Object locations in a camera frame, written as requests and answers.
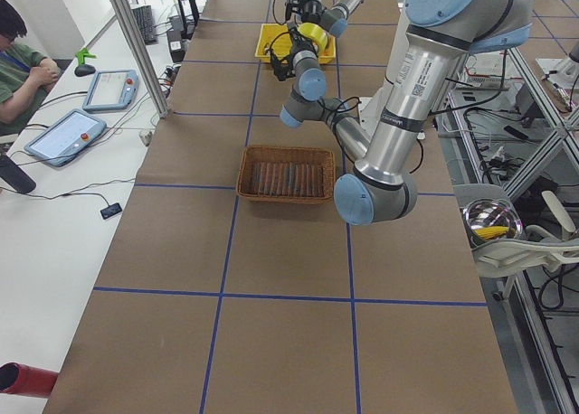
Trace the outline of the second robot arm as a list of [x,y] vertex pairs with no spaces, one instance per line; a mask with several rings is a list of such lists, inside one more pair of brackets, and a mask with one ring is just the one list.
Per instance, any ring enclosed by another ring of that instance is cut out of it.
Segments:
[[296,15],[302,23],[312,23],[335,38],[339,38],[348,26],[351,14],[365,0],[339,0],[326,7],[322,0],[286,0],[285,21]]

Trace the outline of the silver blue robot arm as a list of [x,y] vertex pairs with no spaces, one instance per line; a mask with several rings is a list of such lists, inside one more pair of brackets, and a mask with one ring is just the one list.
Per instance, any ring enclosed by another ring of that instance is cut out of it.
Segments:
[[352,171],[334,186],[334,202],[344,221],[368,225],[402,218],[413,209],[416,186],[404,165],[454,63],[467,54],[524,43],[533,2],[404,0],[398,24],[406,37],[404,54],[372,133],[364,131],[344,101],[327,97],[314,47],[295,39],[289,66],[296,80],[280,119],[289,127],[306,120],[325,123],[352,158]]

